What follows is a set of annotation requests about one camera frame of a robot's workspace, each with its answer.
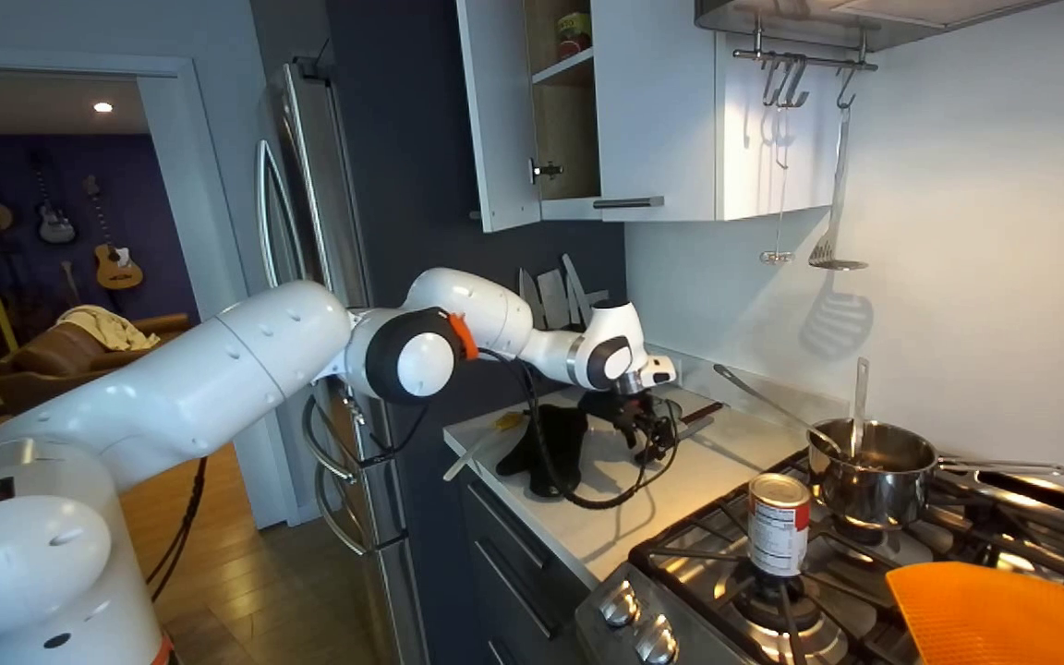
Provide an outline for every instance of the kitchen counter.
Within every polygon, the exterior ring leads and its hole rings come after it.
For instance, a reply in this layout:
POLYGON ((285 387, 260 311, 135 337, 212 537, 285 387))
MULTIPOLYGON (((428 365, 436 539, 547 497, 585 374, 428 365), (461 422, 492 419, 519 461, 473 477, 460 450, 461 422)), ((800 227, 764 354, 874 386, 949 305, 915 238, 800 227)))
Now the kitchen counter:
MULTIPOLYGON (((694 392, 656 392, 675 400, 683 414, 706 408, 694 392)), ((580 450, 585 501, 610 501, 636 482, 625 438, 587 419, 580 450)), ((447 449, 466 461, 587 588, 605 579, 636 545, 694 515, 716 497, 747 483, 761 471, 805 449, 803 432, 753 404, 732 404, 699 422, 681 439, 674 471, 612 509, 580 509, 564 501, 541 501, 527 492, 527 472, 500 477, 495 465, 526 438, 526 404, 495 409, 445 432, 447 449)))

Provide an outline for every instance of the stainless steel refrigerator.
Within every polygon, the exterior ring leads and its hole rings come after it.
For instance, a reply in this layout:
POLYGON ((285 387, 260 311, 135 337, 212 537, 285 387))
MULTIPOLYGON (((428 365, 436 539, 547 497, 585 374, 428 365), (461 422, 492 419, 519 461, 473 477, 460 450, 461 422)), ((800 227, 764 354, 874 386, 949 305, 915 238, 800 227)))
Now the stainless steel refrigerator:
MULTIPOLYGON (((274 136, 260 146, 260 238, 268 281, 321 281, 346 311, 374 305, 354 204, 340 90, 312 65, 285 65, 269 86, 274 136)), ((386 404, 316 386, 281 408, 308 439, 287 450, 300 503, 360 556, 386 662, 424 665, 428 645, 386 404)))

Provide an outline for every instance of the stove knob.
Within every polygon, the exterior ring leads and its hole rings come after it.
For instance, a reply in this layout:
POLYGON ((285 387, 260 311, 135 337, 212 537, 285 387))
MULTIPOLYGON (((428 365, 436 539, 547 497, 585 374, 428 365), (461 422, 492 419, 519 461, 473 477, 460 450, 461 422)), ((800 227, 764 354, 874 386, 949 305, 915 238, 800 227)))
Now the stove knob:
POLYGON ((641 622, 641 597, 627 579, 621 579, 603 604, 599 614, 610 630, 627 630, 641 622))
POLYGON ((674 634, 674 626, 668 626, 665 614, 659 614, 659 616, 644 630, 636 650, 641 650, 641 662, 644 662, 644 665, 681 662, 681 645, 675 645, 675 634, 674 634))

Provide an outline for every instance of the dark cabinet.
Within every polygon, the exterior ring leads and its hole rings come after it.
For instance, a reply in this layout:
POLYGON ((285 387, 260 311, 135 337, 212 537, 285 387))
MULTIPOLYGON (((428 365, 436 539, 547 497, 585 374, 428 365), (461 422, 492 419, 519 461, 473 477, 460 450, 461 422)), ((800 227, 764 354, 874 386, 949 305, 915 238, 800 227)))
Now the dark cabinet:
POLYGON ((585 662, 573 611, 587 588, 473 472, 461 482, 479 641, 500 665, 585 662))

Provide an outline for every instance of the cabinet handle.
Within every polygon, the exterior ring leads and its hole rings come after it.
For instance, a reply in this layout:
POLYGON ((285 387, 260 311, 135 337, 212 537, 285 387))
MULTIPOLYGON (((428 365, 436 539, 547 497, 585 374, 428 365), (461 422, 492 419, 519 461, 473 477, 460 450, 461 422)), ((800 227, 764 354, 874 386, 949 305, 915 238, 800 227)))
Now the cabinet handle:
POLYGON ((616 211, 616 207, 665 207, 665 195, 594 200, 594 211, 616 211))
POLYGON ((502 537, 511 537, 537 570, 547 570, 547 563, 537 558, 537 551, 526 545, 526 537, 519 537, 519 533, 502 523, 502 515, 500 515, 473 483, 466 483, 466 492, 470 492, 470 501, 476 501, 476 503, 492 515, 492 523, 500 523, 502 537))
POLYGON ((553 162, 534 162, 534 184, 541 180, 541 178, 557 178, 562 174, 562 166, 553 166, 553 162))
POLYGON ((544 645, 553 641, 553 630, 537 614, 537 608, 520 597, 520 588, 507 578, 500 558, 487 551, 487 545, 473 539, 473 551, 487 563, 487 570, 500 578, 500 584, 519 600, 519 608, 527 614, 544 645))

